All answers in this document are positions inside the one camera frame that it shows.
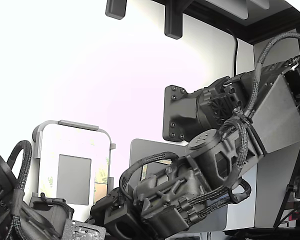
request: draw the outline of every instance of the white tablet stand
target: white tablet stand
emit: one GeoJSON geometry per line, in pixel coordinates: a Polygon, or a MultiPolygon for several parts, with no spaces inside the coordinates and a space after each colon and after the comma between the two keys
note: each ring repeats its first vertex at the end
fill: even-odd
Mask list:
{"type": "Polygon", "coordinates": [[[111,150],[116,145],[98,126],[71,121],[45,121],[32,134],[34,158],[40,159],[38,190],[62,198],[84,222],[93,204],[113,189],[109,179],[111,150]]]}

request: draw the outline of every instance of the white wall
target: white wall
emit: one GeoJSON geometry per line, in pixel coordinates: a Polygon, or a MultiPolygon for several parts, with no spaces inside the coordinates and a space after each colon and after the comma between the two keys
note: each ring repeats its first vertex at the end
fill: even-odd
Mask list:
{"type": "MultiPolygon", "coordinates": [[[[106,0],[0,1],[4,159],[46,120],[98,125],[117,144],[110,169],[117,186],[133,139],[163,141],[166,86],[192,92],[232,75],[227,33],[185,15],[183,38],[166,37],[164,6],[150,0],[128,0],[123,20],[106,17],[105,9],[106,0]]],[[[253,46],[239,41],[237,72],[253,68],[253,46]]],[[[27,200],[38,185],[37,167],[27,200]]]]}

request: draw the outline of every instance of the overhead rack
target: overhead rack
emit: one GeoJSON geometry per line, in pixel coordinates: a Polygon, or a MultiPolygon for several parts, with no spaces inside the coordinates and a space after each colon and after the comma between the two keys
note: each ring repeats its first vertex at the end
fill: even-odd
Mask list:
{"type": "MultiPolygon", "coordinates": [[[[149,0],[165,6],[166,36],[183,34],[183,14],[189,15],[252,45],[279,33],[300,28],[300,0],[149,0]]],[[[127,0],[107,0],[106,15],[122,19],[127,0]]]]}

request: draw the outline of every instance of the gray metal bracket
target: gray metal bracket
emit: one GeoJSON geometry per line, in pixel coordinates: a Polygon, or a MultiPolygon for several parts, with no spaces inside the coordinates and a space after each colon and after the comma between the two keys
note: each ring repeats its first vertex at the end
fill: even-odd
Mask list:
{"type": "MultiPolygon", "coordinates": [[[[194,0],[166,0],[164,34],[179,39],[183,34],[183,12],[194,0]]],[[[105,15],[121,20],[126,15],[127,0],[107,0],[105,15]]]]}

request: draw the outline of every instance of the black shelf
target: black shelf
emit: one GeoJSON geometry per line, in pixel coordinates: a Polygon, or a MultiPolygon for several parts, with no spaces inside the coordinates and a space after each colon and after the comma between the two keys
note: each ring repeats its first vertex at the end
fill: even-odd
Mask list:
{"type": "MultiPolygon", "coordinates": [[[[245,26],[196,0],[151,1],[165,5],[164,33],[174,39],[182,37],[183,13],[226,33],[231,31],[237,38],[252,45],[282,32],[300,29],[300,12],[293,7],[245,26]]],[[[127,0],[107,0],[106,15],[122,19],[126,14],[126,4],[127,0]]]]}

